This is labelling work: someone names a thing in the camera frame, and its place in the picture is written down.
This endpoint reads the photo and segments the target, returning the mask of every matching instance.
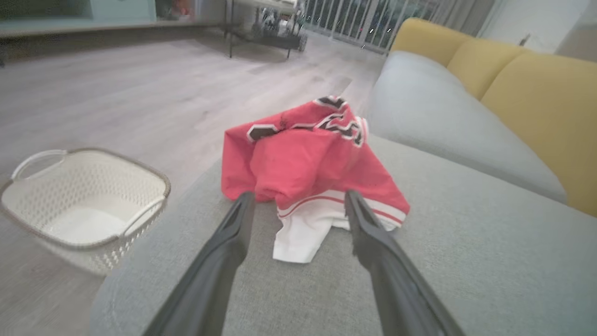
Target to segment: gray sofa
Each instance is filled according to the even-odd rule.
[[[594,335],[597,219],[487,174],[375,136],[369,145],[411,204],[398,243],[468,335]],[[137,336],[232,204],[220,165],[201,176],[100,288],[92,336]],[[281,225],[258,204],[223,335],[381,335],[350,233],[310,264],[272,259]]]
[[[597,218],[562,204],[553,173],[455,78],[414,60],[388,58],[367,115],[381,136],[368,143],[411,205],[398,243],[467,335],[597,334]],[[429,73],[431,84],[412,82]],[[169,205],[106,278],[92,336],[143,334],[232,205],[220,171]],[[289,264],[272,259],[280,228],[275,204],[258,204],[223,335],[381,335],[350,233],[333,228],[310,264]]]

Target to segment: curtain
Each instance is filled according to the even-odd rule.
[[[496,0],[443,0],[433,21],[476,36],[495,4]]]

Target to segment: white wall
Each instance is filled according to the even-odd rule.
[[[502,0],[481,37],[553,53],[591,0]]]
[[[597,62],[597,0],[591,1],[556,54]]]

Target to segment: white cabinet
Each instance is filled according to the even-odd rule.
[[[155,0],[91,0],[97,22],[143,23],[155,21]]]

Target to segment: basket handle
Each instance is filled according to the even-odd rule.
[[[65,151],[63,149],[51,149],[49,151],[43,151],[43,152],[39,152],[37,154],[31,155],[30,157],[28,157],[27,159],[25,159],[25,161],[21,162],[21,164],[19,164],[17,166],[17,168],[14,170],[12,176],[10,177],[13,181],[17,181],[17,180],[21,180],[22,178],[20,178],[21,173],[23,173],[23,171],[25,170],[25,168],[27,168],[30,164],[32,164],[35,161],[38,161],[41,158],[44,157],[49,157],[49,156],[55,156],[55,155],[60,155],[62,156],[62,160],[60,160],[59,163],[62,163],[64,161],[64,156],[66,156],[66,154],[68,154],[68,151]],[[48,172],[52,169],[52,167],[57,166],[57,164],[53,164],[50,167],[47,167],[46,169],[43,169],[41,171],[39,171],[38,173],[41,172]]]
[[[144,208],[135,213],[135,215],[126,223],[126,227],[124,231],[120,234],[120,238],[125,237],[127,235],[127,231],[139,220],[139,218],[145,215],[147,211],[150,211],[151,209],[153,209],[153,207],[155,207],[158,204],[162,204],[165,199],[166,197],[164,195],[160,195],[158,196],[158,198],[154,199],[151,203],[149,203]]]

